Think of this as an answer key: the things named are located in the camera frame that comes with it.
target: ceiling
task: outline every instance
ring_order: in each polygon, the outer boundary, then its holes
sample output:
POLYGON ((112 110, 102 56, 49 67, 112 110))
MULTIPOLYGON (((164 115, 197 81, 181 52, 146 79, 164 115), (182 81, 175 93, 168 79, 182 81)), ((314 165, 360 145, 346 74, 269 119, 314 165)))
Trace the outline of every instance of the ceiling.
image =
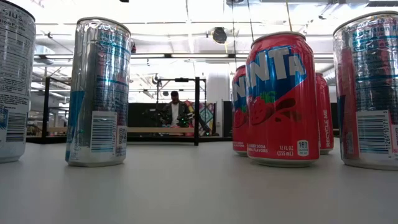
MULTIPOLYGON (((122 3, 118 0, 11 0, 35 16, 36 45, 50 49, 53 54, 68 54, 70 57, 73 54, 76 21, 90 16, 107 17, 126 25, 132 33, 137 54, 247 54, 253 39, 290 30, 285 0, 244 0, 233 5, 231 1, 130 0, 130 3, 122 3), (213 41, 211 33, 215 27, 224 27, 228 36, 226 44, 213 41)), ((292 30, 306 35, 315 54, 318 72, 330 73, 333 69, 331 56, 328 60, 322 60, 319 55, 333 54, 332 33, 337 26, 368 12, 398 9, 395 1, 390 1, 393 4, 378 2, 382 1, 289 1, 292 30)), ((233 59, 205 58, 132 59, 129 98, 131 101, 141 98, 144 101, 153 100, 148 94, 143 95, 138 91, 155 88, 147 81, 156 73, 167 78, 201 76, 209 72, 208 65, 220 64, 217 69, 233 74, 236 66, 243 62, 238 60, 238 64, 235 64, 233 59)), ((35 66, 37 77, 43 76, 44 70, 39 68, 40 64, 35 66)), ((70 60, 59 60, 59 67, 53 66, 52 72, 55 72, 56 77, 68 78, 71 77, 70 66, 70 60)), ((333 84, 333 79, 333 74, 328 75, 329 83, 333 84)), ((193 84, 177 87, 192 89, 193 84)), ((193 98, 193 93, 186 97, 193 98)))

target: red soda can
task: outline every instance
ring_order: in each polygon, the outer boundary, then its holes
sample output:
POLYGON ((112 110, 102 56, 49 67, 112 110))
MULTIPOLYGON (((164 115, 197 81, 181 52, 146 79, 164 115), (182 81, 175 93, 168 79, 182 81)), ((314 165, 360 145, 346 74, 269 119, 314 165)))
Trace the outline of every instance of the red soda can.
POLYGON ((246 153, 246 131, 248 130, 248 108, 246 106, 246 66, 242 65, 236 69, 232 81, 233 98, 233 127, 232 141, 233 149, 240 156, 246 153))
POLYGON ((297 32, 255 40, 246 61, 248 156, 260 164, 305 167, 319 158, 312 49, 297 32))
POLYGON ((317 73, 316 76, 320 154, 329 154, 334 146, 329 87, 321 73, 317 73))

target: can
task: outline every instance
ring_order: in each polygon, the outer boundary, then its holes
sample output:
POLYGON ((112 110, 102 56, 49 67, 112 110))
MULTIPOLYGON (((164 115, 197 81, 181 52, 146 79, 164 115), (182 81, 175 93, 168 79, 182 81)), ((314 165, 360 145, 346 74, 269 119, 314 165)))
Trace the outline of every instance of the can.
POLYGON ((329 154, 334 147, 329 86, 321 73, 316 73, 317 113, 319 123, 320 154, 329 154))
POLYGON ((333 33, 341 158, 398 170, 398 12, 366 14, 333 33))
POLYGON ((0 0, 0 163, 25 152, 30 80, 36 36, 35 18, 0 0))
POLYGON ((268 166, 309 166, 319 158, 319 134, 313 52, 305 37, 278 32, 255 40, 246 67, 248 156, 268 166))
POLYGON ((232 80, 233 97, 233 149, 240 156, 246 153, 246 131, 248 129, 248 108, 246 106, 246 66, 242 65, 236 69, 232 80))
POLYGON ((65 160, 111 166, 126 158, 131 34, 102 17, 77 22, 65 160))

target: cable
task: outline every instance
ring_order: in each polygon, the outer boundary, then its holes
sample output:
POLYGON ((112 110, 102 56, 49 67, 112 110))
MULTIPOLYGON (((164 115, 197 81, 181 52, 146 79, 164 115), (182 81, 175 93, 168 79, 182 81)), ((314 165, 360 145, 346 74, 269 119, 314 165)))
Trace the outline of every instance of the cable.
POLYGON ((250 29, 251 29, 251 39, 254 42, 254 35, 253 35, 253 25, 251 23, 251 14, 250 14, 250 4, 248 0, 248 9, 249 9, 249 19, 250 19, 250 29))
POLYGON ((290 21, 290 12, 289 12, 288 0, 286 0, 286 10, 287 10, 287 17, 289 18, 290 31, 293 31, 293 30, 292 30, 292 22, 290 21))
POLYGON ((237 68, 238 68, 238 62, 236 61, 235 21, 234 21, 234 1, 232 1, 232 34, 233 34, 233 37, 234 37, 235 69, 237 69, 237 68))

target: man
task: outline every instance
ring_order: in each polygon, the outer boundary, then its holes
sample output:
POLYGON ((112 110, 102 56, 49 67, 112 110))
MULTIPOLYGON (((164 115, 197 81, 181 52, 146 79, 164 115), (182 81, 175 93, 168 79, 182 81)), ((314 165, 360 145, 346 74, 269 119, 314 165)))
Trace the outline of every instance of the man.
POLYGON ((167 113, 169 120, 163 119, 163 124, 171 124, 172 126, 177 125, 178 117, 183 116, 184 114, 188 114, 188 106, 179 100, 178 92, 171 92, 172 101, 167 103, 167 105, 163 108, 163 110, 167 113))

